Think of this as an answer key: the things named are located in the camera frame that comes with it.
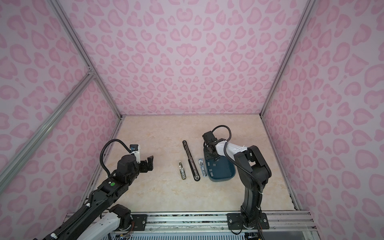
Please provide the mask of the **light blue mini stapler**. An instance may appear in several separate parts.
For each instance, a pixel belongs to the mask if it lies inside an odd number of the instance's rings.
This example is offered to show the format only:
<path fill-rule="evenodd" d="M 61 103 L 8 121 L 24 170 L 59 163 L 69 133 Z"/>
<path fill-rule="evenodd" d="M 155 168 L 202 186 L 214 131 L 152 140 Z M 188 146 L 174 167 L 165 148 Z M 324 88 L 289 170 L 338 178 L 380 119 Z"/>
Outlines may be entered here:
<path fill-rule="evenodd" d="M 203 159 L 199 159 L 199 165 L 200 165 L 203 177 L 206 177 L 207 176 L 207 171 L 206 171 Z"/>

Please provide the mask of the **black long stapler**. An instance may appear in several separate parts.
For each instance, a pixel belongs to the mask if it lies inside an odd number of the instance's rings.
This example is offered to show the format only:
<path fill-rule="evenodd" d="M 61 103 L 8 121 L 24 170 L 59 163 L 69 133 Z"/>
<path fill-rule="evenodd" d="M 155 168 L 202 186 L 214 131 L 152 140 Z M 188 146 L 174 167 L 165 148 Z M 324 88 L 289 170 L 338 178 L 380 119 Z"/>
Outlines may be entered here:
<path fill-rule="evenodd" d="M 183 141 L 182 143 L 183 143 L 183 147 L 184 147 L 186 154 L 187 154 L 187 157 L 188 157 L 188 162 L 189 162 L 192 174 L 193 174 L 193 178 L 196 182 L 198 182 L 201 180 L 201 177 L 200 177 L 200 174 L 199 174 L 198 169 L 196 167 L 196 164 L 194 162 L 194 159 L 192 157 L 188 143 L 187 143 L 187 141 Z"/>

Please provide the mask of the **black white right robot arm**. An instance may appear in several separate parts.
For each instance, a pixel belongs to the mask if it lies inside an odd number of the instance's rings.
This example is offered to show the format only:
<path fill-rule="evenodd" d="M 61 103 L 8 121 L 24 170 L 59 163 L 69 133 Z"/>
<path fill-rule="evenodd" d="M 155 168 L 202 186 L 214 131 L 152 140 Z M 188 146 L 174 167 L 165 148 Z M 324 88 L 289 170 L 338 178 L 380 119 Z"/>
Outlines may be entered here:
<path fill-rule="evenodd" d="M 237 168 L 240 180 L 245 186 L 245 198 L 241 206 L 241 221 L 247 229 L 261 229 L 261 203 L 264 188 L 272 176 L 261 151 L 256 146 L 244 147 L 229 143 L 228 140 L 218 139 L 212 131 L 203 134 L 204 155 L 207 165 L 213 166 L 221 160 L 226 166 Z"/>

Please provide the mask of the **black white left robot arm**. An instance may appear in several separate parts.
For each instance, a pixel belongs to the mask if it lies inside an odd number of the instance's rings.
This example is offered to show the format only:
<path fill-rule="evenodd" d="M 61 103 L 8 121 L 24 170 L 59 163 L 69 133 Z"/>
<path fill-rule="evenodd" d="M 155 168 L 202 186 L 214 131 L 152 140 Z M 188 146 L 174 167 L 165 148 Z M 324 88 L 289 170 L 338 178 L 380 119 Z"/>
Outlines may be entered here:
<path fill-rule="evenodd" d="M 146 217 L 133 217 L 131 210 L 116 201 L 128 191 L 140 173 L 154 169 L 154 157 L 137 162 L 125 155 L 118 167 L 89 195 L 87 202 L 45 240 L 101 240 L 114 231 L 133 231 L 145 225 Z"/>

